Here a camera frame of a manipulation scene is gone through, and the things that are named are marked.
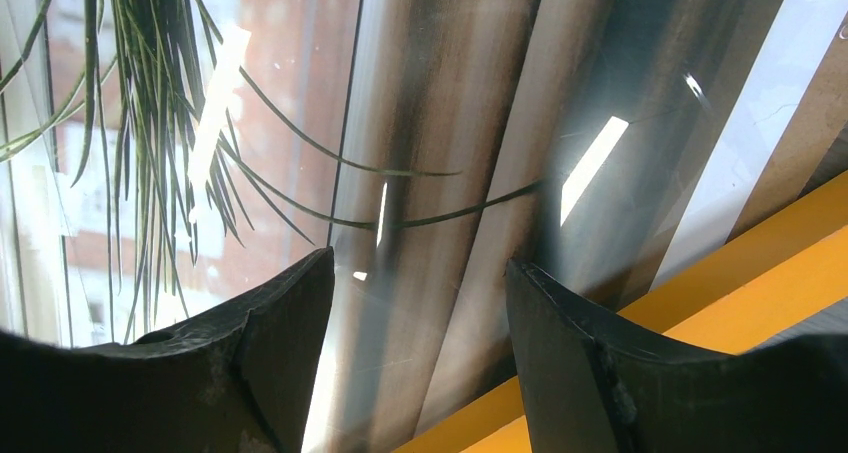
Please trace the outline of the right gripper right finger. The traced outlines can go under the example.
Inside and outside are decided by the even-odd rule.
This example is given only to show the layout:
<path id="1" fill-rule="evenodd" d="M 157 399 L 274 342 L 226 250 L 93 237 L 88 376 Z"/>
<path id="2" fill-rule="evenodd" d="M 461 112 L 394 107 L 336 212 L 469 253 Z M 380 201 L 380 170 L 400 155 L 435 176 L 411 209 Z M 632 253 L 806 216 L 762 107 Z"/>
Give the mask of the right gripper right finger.
<path id="1" fill-rule="evenodd" d="M 535 452 L 843 452 L 847 339 L 741 355 L 653 332 L 534 264 L 506 267 L 510 337 Z"/>

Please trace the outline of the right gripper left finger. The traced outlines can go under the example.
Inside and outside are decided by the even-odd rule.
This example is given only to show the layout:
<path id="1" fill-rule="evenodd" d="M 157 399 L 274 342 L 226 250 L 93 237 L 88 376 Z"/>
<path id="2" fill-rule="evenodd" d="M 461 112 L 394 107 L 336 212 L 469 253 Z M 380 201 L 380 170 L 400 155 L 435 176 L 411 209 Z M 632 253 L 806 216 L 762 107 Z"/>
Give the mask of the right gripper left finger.
<path id="1" fill-rule="evenodd" d="M 298 452 L 334 293 L 334 252 L 122 345 L 1 336 L 5 452 Z"/>

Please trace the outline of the orange wooden picture frame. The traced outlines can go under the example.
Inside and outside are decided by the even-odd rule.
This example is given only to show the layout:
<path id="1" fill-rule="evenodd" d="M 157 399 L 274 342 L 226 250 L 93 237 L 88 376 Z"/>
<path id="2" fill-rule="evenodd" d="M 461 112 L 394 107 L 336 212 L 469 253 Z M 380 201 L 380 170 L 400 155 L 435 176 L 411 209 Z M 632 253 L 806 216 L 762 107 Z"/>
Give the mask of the orange wooden picture frame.
<path id="1" fill-rule="evenodd" d="M 840 174 L 620 310 L 654 332 L 742 353 L 847 296 L 847 176 Z M 528 452 L 517 377 L 401 446 Z"/>

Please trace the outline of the plant window photo print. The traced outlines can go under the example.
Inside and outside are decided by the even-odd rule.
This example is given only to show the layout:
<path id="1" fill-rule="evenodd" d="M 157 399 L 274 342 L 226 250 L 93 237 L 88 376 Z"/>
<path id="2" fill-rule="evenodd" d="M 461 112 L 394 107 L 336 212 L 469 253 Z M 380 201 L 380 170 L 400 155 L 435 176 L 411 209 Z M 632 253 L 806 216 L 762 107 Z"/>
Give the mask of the plant window photo print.
<path id="1" fill-rule="evenodd" d="M 617 310 L 728 239 L 847 0 L 1 0 L 1 335 L 130 344 L 334 252 L 298 452 L 515 372 L 505 269 Z"/>

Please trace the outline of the brown hardboard backing panel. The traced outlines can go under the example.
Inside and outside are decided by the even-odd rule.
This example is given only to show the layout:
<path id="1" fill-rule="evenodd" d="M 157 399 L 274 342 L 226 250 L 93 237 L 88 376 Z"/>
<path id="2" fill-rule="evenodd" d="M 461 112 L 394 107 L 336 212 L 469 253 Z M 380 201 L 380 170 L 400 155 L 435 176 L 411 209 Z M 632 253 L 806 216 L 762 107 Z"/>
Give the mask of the brown hardboard backing panel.
<path id="1" fill-rule="evenodd" d="M 794 202 L 846 123 L 847 22 L 843 21 L 728 239 Z"/>

